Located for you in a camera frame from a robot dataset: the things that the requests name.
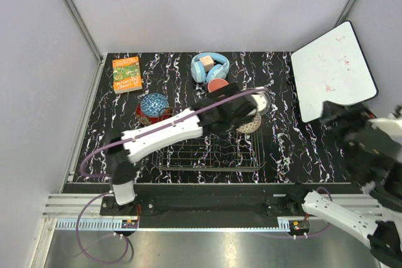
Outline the brown patterned ceramic bowl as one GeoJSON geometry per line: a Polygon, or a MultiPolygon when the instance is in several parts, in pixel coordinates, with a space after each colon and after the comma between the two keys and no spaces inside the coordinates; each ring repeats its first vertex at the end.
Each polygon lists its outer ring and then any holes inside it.
{"type": "Polygon", "coordinates": [[[244,124],[241,127],[238,127],[236,131],[243,134],[253,133],[260,127],[261,120],[262,120],[261,115],[256,114],[251,122],[244,124]]]}

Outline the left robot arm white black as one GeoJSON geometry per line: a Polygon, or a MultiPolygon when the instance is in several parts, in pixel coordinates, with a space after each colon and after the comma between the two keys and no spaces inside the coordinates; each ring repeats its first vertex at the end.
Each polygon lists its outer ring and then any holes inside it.
{"type": "Polygon", "coordinates": [[[240,92],[224,87],[161,122],[123,131],[113,137],[106,150],[112,168],[114,208],[121,215],[129,215],[134,211],[136,165],[147,155],[187,139],[237,129],[250,123],[268,106],[269,100],[263,89],[240,92]]]}

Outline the wire dish rack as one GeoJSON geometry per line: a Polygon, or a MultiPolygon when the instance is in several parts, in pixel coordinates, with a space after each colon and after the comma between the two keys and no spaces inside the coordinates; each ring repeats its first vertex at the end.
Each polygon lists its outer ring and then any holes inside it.
{"type": "Polygon", "coordinates": [[[152,163],[166,171],[254,172],[264,166],[262,127],[176,142],[155,151],[152,163]]]}

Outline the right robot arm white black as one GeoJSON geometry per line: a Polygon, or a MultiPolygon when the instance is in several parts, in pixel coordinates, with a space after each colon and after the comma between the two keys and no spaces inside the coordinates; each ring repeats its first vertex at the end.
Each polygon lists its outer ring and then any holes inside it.
{"type": "Polygon", "coordinates": [[[360,241],[382,265],[401,267],[401,143],[395,141],[401,136],[401,106],[378,118],[363,103],[340,105],[327,100],[320,122],[339,141],[352,184],[377,200],[389,220],[365,218],[302,184],[285,200],[287,212],[321,218],[360,241]]]}

